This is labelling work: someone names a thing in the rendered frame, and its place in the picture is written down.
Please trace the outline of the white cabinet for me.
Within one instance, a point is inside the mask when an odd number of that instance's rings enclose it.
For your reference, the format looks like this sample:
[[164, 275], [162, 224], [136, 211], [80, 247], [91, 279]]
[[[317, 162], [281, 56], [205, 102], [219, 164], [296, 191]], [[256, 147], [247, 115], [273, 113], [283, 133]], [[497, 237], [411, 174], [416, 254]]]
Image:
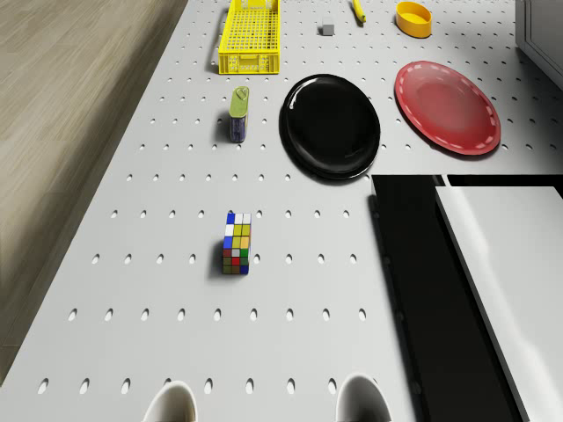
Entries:
[[563, 90], [563, 0], [515, 0], [515, 39]]

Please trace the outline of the black plate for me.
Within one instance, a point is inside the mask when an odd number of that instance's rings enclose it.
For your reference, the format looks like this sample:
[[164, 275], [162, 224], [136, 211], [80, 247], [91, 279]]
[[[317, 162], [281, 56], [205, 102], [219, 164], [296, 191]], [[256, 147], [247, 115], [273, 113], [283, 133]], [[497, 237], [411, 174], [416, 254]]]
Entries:
[[289, 90], [279, 132], [289, 156], [305, 170], [346, 180], [360, 176], [375, 161], [381, 126], [359, 87], [341, 76], [317, 74]]

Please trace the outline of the flat-sided can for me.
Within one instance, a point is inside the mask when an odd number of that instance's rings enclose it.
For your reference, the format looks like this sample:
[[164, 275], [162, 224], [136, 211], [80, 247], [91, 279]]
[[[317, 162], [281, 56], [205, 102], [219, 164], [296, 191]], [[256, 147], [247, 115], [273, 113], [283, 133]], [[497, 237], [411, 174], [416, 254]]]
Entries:
[[238, 86], [232, 92], [230, 102], [230, 139], [241, 143], [245, 140], [248, 121], [248, 100], [250, 89], [247, 86]]

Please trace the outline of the black stove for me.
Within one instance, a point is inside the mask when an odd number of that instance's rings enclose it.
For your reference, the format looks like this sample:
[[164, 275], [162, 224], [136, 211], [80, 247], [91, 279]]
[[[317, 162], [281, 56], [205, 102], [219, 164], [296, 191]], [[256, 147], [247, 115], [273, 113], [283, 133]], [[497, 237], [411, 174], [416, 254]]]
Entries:
[[376, 175], [421, 422], [563, 422], [563, 175]]

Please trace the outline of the yellow basket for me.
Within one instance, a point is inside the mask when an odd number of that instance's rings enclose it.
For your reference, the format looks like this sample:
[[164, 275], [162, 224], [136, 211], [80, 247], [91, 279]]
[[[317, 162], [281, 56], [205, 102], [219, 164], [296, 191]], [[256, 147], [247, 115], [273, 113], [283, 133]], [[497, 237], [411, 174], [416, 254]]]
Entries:
[[219, 73], [278, 74], [279, 0], [231, 0], [219, 46]]

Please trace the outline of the yellow bowl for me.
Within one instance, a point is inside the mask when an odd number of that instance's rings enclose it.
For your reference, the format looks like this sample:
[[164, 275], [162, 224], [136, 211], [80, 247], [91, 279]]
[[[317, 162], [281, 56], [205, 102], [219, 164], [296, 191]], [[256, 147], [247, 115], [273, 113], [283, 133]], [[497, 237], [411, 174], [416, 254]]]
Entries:
[[403, 33], [414, 38], [424, 39], [432, 33], [432, 13], [419, 3], [399, 2], [395, 21]]

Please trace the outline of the puzzle cube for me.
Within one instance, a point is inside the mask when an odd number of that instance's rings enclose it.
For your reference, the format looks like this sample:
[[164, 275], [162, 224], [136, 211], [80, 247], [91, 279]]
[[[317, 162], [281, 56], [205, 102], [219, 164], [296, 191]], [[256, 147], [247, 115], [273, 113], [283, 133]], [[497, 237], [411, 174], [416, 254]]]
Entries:
[[223, 274], [248, 274], [252, 214], [228, 213], [223, 238]]

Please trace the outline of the red plate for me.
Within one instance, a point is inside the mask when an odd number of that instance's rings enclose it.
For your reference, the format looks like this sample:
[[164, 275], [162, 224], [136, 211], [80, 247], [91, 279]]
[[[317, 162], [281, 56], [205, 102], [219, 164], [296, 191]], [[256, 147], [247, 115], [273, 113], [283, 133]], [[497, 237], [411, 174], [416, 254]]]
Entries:
[[469, 78], [437, 62], [410, 62], [395, 80], [408, 120], [431, 142], [465, 156], [481, 156], [501, 141], [501, 123], [490, 99]]

